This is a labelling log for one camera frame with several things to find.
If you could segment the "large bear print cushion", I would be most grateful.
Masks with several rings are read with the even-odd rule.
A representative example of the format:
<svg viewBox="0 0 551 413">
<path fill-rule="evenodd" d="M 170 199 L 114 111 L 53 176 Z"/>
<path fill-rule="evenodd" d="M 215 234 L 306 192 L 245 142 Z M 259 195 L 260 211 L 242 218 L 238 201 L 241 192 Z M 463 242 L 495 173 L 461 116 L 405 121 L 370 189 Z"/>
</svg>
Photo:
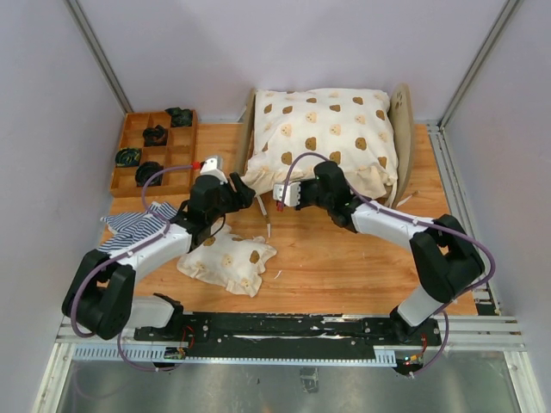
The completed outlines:
<svg viewBox="0 0 551 413">
<path fill-rule="evenodd" d="M 244 183 L 265 194 L 285 179 L 313 178 L 314 166 L 327 157 L 363 196 L 391 206 L 399 160 L 390 106 L 378 89 L 258 90 Z"/>
</svg>

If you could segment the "wooden pet bed frame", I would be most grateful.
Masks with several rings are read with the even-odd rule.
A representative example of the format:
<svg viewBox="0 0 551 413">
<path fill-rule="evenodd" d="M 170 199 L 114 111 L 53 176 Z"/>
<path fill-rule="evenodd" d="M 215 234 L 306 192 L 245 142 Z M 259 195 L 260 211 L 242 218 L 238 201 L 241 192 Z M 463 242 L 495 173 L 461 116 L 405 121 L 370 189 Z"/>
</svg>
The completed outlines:
<svg viewBox="0 0 551 413">
<path fill-rule="evenodd" d="M 247 97 L 241 120 L 238 148 L 235 151 L 233 168 L 243 175 L 253 148 L 255 104 L 258 89 L 251 88 Z M 416 131 L 412 113 L 411 93 L 406 83 L 399 83 L 390 97 L 388 119 L 393 127 L 393 141 L 398 158 L 398 182 L 392 208 L 396 208 L 405 194 L 412 174 L 416 150 Z"/>
</svg>

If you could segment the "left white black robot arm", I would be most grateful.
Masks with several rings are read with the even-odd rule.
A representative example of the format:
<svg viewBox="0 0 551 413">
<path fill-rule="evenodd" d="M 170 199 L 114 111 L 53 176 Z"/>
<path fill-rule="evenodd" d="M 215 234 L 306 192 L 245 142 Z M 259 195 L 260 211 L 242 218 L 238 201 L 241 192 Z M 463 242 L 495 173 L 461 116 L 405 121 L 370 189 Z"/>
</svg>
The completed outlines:
<svg viewBox="0 0 551 413">
<path fill-rule="evenodd" d="M 61 306 L 73 332 L 110 340 L 134 321 L 140 328 L 154 327 L 165 340 L 177 339 L 183 317 L 163 297 L 136 299 L 136 283 L 198 248 L 219 219 L 250 207 L 255 195 L 237 173 L 202 174 L 176 211 L 162 214 L 148 207 L 104 247 L 86 253 Z"/>
</svg>

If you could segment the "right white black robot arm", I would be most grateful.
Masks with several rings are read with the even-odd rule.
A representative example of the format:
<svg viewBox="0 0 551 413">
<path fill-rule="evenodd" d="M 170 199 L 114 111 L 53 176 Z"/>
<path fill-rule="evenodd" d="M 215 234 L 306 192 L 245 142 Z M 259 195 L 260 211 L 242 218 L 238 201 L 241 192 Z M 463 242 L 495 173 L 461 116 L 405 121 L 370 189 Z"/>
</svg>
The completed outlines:
<svg viewBox="0 0 551 413">
<path fill-rule="evenodd" d="M 486 272 L 480 246 L 448 214 L 438 219 L 397 212 L 354 193 L 332 161 L 319 163 L 314 178 L 300 182 L 295 208 L 319 207 L 348 231 L 378 237 L 412 253 L 419 286 L 390 313 L 390 333 L 401 344 L 419 337 L 421 325 Z"/>
</svg>

